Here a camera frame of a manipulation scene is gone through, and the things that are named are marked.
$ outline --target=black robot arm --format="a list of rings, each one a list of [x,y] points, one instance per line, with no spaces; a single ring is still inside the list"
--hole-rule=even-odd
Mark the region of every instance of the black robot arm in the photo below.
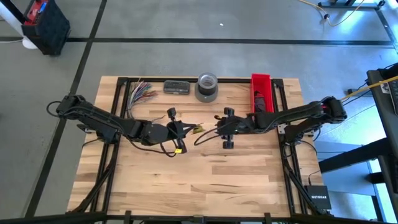
[[[215,116],[218,122],[217,128],[214,129],[217,136],[227,140],[224,148],[233,147],[230,143],[234,134],[262,134],[275,129],[279,124],[305,119],[298,125],[285,127],[285,143],[290,144],[302,139],[304,133],[316,130],[322,124],[341,123],[347,118],[341,101],[332,96],[277,113],[256,112],[242,118],[235,116],[233,109],[225,108],[224,114],[227,116],[222,118]],[[204,142],[198,142],[202,136],[195,141],[195,145]]]
[[[144,146],[177,140],[177,148],[182,150],[181,153],[187,152],[182,139],[196,126],[176,121],[175,108],[167,111],[171,122],[163,126],[147,120],[120,118],[99,109],[80,95],[65,96],[56,112],[59,118],[79,120],[87,128],[95,130],[97,136],[106,143],[115,143],[120,134],[128,140],[139,142]]]

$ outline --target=yellow cord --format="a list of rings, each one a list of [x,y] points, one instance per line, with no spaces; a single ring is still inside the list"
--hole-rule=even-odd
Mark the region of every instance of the yellow cord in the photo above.
[[[384,81],[381,81],[381,82],[378,82],[378,83],[375,83],[375,84],[372,84],[372,85],[369,85],[369,86],[364,87],[364,88],[360,88],[360,89],[358,89],[357,91],[355,91],[355,92],[353,92],[353,93],[351,93],[351,94],[349,94],[349,95],[344,96],[344,97],[343,97],[342,99],[340,99],[340,100],[345,100],[345,99],[347,99],[347,98],[349,98],[349,97],[352,97],[353,95],[357,95],[358,93],[361,93],[361,92],[363,92],[363,91],[365,91],[365,90],[368,90],[368,89],[370,89],[370,88],[374,88],[374,87],[379,86],[379,85],[381,85],[381,84],[383,84],[383,83],[391,82],[391,81],[394,81],[394,80],[397,80],[397,79],[398,79],[398,76],[389,78],[389,79],[387,79],[387,80],[384,80]]]
[[[322,7],[320,7],[320,6],[317,6],[317,5],[314,4],[314,3],[310,3],[310,2],[307,2],[307,1],[304,1],[304,0],[299,0],[299,1],[302,2],[302,3],[308,4],[308,5],[312,6],[312,7],[315,7],[316,9],[321,10],[323,13],[325,13],[325,15],[328,14],[328,13],[326,12],[326,10],[324,10],[324,9],[323,9]],[[342,22],[344,22],[345,20],[347,20],[354,12],[356,12],[356,11],[359,9],[359,7],[361,7],[361,5],[362,5],[363,2],[365,2],[365,0],[362,0],[361,3],[354,9],[354,11],[353,11],[352,13],[350,13],[346,18],[344,18],[342,21],[340,21],[340,22],[338,22],[338,23],[336,23],[336,24],[332,24],[332,23],[330,22],[329,18],[326,18],[326,20],[327,20],[328,23],[329,23],[329,26],[335,27],[335,26],[340,25]]]

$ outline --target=metal bracket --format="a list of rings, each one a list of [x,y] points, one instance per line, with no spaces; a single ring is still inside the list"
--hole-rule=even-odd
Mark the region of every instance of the metal bracket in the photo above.
[[[284,87],[284,81],[283,79],[280,78],[273,78],[272,81],[276,85],[277,88],[283,88]]]
[[[264,213],[264,222],[263,224],[272,224],[272,218],[270,213]]]
[[[116,86],[124,85],[128,80],[128,77],[119,77]]]
[[[131,220],[131,211],[127,210],[124,213],[124,221],[123,224],[132,224],[132,220]]]
[[[205,217],[203,216],[193,216],[193,223],[201,223],[204,224],[206,223]]]
[[[278,125],[278,133],[279,134],[285,134],[285,128],[286,128],[287,124],[280,124]],[[304,133],[305,136],[310,136],[312,137],[315,134],[315,131],[309,131],[307,133]]]

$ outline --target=bundle of wires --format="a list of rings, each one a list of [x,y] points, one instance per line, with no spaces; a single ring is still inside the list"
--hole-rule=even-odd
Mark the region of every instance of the bundle of wires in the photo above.
[[[127,116],[132,118],[132,107],[139,103],[145,103],[150,99],[154,99],[157,96],[157,92],[155,90],[149,91],[152,88],[152,85],[147,82],[136,82],[134,84],[134,88],[132,88],[130,92],[130,98],[127,103]]]

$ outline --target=wooden table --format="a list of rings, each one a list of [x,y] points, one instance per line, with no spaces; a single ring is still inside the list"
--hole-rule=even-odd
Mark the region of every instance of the wooden table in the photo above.
[[[97,107],[111,111],[117,79],[102,77],[95,100]],[[285,78],[284,84],[288,107],[303,105],[299,80]],[[166,115],[158,123],[167,124],[166,110],[175,107],[177,119],[184,123],[203,123],[209,130],[216,123],[214,115],[223,116],[226,106],[234,108],[238,116],[250,111],[247,83],[219,83],[218,97],[212,103],[200,103],[195,98],[194,84],[189,95],[167,95],[162,92],[162,86],[162,83],[153,83],[153,89],[159,90],[158,98],[133,107],[135,118],[152,120]],[[194,146],[199,135],[189,133],[184,139],[188,152],[174,158],[137,150],[123,138],[108,214],[124,215],[126,210],[131,210],[134,215],[263,217],[269,212],[272,217],[290,216],[276,130],[235,136],[234,149],[222,149],[219,138]],[[88,134],[86,141],[95,138],[95,134]],[[312,143],[309,137],[305,140]],[[102,147],[103,143],[97,141],[83,148],[68,210],[75,208],[94,186]],[[169,142],[165,147],[169,151],[174,149]],[[152,148],[160,150],[159,145]],[[319,170],[317,156],[306,144],[297,146],[297,156],[305,185],[308,175]],[[313,174],[311,181],[322,184],[321,174]],[[299,212],[298,194],[292,186]]]

